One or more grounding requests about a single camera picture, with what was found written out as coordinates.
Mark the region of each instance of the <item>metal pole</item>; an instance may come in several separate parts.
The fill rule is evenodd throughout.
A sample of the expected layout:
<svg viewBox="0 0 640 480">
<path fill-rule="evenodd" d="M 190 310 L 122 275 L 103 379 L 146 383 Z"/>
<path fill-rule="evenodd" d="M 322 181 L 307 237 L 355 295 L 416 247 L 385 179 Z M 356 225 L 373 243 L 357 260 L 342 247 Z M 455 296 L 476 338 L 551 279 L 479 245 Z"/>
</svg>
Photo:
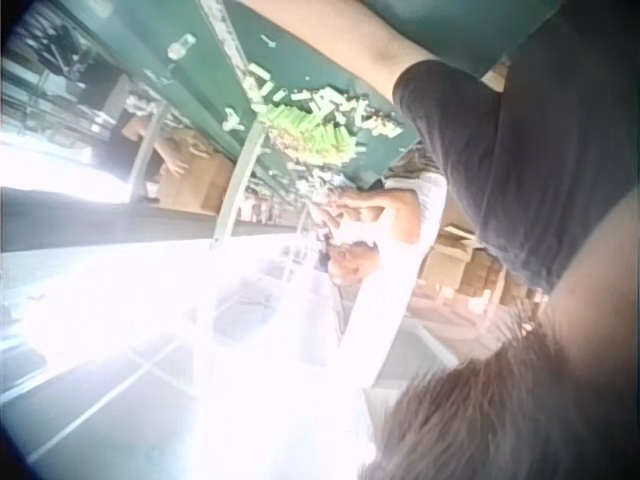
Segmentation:
<svg viewBox="0 0 640 480">
<path fill-rule="evenodd" d="M 149 165 L 149 159 L 153 152 L 153 145 L 160 136 L 160 128 L 167 118 L 167 115 L 169 115 L 170 109 L 171 107 L 169 104 L 162 101 L 158 110 L 151 119 L 149 128 L 144 133 L 144 140 L 142 141 L 142 145 L 140 145 L 140 149 L 136 155 L 136 160 L 133 164 L 133 170 L 131 171 L 131 175 L 129 175 L 129 181 L 127 182 L 127 196 L 129 202 L 131 202 L 142 190 L 141 187 L 142 182 L 144 182 L 144 173 L 147 171 L 147 165 Z"/>
<path fill-rule="evenodd" d="M 304 222 L 307 219 L 307 213 L 309 212 L 309 206 L 305 206 L 304 210 L 302 210 L 302 214 L 300 215 L 300 220 L 298 221 L 298 228 L 296 229 L 296 236 L 293 238 L 291 245 L 289 246 L 289 258 L 287 258 L 287 264 L 284 268 L 284 274 L 282 275 L 282 281 L 287 282 L 289 279 L 289 275 L 291 273 L 291 269 L 293 267 L 293 262 L 300 248 L 300 244 L 302 243 L 302 227 L 304 226 Z"/>
<path fill-rule="evenodd" d="M 231 235 L 231 230 L 233 229 L 233 224 L 238 214 L 238 208 L 242 201 L 242 195 L 247 188 L 249 176 L 253 171 L 253 167 L 262 149 L 264 136 L 265 131 L 262 124 L 254 122 L 247 136 L 247 141 L 242 147 L 236 166 L 233 169 L 231 181 L 229 182 L 227 192 L 222 201 L 220 215 L 218 215 L 216 228 L 213 232 L 213 247 Z"/>
<path fill-rule="evenodd" d="M 213 356 L 211 355 L 210 344 L 213 337 L 217 308 L 217 282 L 220 281 L 219 273 L 216 271 L 216 267 L 219 265 L 218 255 L 224 241 L 231 234 L 249 176 L 262 150 L 264 136 L 263 126 L 255 122 L 249 131 L 244 147 L 242 147 L 229 187 L 222 201 L 222 208 L 213 233 L 213 241 L 208 258 L 209 266 L 206 269 L 207 275 L 202 281 L 202 292 L 197 307 L 196 338 L 193 342 L 192 367 L 194 390 L 200 400 L 205 402 L 206 395 L 212 391 L 210 382 L 213 374 Z"/>
</svg>

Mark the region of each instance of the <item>green table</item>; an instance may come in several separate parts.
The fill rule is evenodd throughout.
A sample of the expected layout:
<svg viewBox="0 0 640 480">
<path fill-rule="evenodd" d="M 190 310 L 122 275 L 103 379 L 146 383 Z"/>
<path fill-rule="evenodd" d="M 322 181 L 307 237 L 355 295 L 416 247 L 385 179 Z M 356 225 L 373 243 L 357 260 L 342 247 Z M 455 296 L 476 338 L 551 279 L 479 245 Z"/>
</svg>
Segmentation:
<svg viewBox="0 0 640 480">
<path fill-rule="evenodd" d="M 54 3 L 105 48 L 127 70 L 145 80 L 186 115 L 223 152 L 236 159 L 255 114 L 242 86 L 227 64 L 196 0 L 136 0 L 115 2 L 113 12 L 100 17 L 84 0 Z M 560 0 L 371 0 L 371 7 L 400 32 L 424 45 L 445 61 L 481 76 L 507 51 L 520 44 L 557 9 Z M 292 88 L 332 85 L 337 90 L 368 95 L 377 109 L 393 107 L 363 82 L 327 60 L 302 42 L 233 1 L 229 15 L 249 61 L 272 73 L 277 86 Z M 197 43 L 169 71 L 169 45 L 185 33 Z M 275 41 L 269 48 L 260 35 Z M 172 78 L 158 85 L 146 73 Z M 225 107 L 233 107 L 246 126 L 245 132 L 224 132 Z M 412 144 L 417 136 L 407 122 L 393 138 L 361 132 L 367 145 L 346 167 L 347 177 L 368 187 Z M 270 171 L 279 172 L 281 179 Z M 277 152 L 262 154 L 256 173 L 276 190 L 292 188 L 285 163 Z"/>
</svg>

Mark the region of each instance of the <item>cardboard box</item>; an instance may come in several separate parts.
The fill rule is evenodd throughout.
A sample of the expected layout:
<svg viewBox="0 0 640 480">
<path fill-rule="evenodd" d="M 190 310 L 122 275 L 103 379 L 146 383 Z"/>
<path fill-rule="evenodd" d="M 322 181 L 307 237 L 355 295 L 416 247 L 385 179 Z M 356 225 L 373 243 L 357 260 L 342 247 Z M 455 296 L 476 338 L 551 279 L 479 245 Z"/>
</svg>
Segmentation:
<svg viewBox="0 0 640 480">
<path fill-rule="evenodd" d="M 182 161 L 188 171 L 176 177 L 165 171 L 158 185 L 160 207 L 193 213 L 220 213 L 222 200 L 233 173 L 233 164 L 222 154 L 200 156 L 181 142 Z"/>
</svg>

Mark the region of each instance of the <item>black shirt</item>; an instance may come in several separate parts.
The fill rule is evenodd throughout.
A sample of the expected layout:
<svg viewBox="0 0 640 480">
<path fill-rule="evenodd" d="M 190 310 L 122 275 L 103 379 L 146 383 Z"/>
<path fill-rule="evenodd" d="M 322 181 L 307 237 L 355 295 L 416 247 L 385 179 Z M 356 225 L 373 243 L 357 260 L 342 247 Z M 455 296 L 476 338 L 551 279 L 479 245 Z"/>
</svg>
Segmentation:
<svg viewBox="0 0 640 480">
<path fill-rule="evenodd" d="M 513 53 L 502 94 L 438 61 L 395 85 L 480 241 L 531 287 L 550 291 L 638 184 L 635 3 L 563 6 Z"/>
<path fill-rule="evenodd" d="M 142 142 L 134 142 L 122 134 L 122 130 L 132 118 L 133 114 L 125 110 L 111 130 L 109 140 L 97 148 L 94 153 L 96 168 L 117 177 L 123 182 L 129 179 L 136 155 L 142 144 Z M 145 171 L 145 180 L 153 180 L 160 173 L 162 164 L 162 157 L 156 150 L 153 150 Z"/>
</svg>

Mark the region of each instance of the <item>hand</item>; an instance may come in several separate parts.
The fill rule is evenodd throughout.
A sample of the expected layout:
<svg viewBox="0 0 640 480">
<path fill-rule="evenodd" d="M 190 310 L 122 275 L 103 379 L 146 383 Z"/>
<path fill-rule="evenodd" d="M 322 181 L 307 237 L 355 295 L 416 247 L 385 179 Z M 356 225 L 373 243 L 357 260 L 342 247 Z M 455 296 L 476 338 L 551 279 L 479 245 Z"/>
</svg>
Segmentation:
<svg viewBox="0 0 640 480">
<path fill-rule="evenodd" d="M 189 165 L 176 159 L 172 159 L 171 161 L 165 160 L 165 165 L 167 169 L 178 178 L 189 170 Z"/>
</svg>

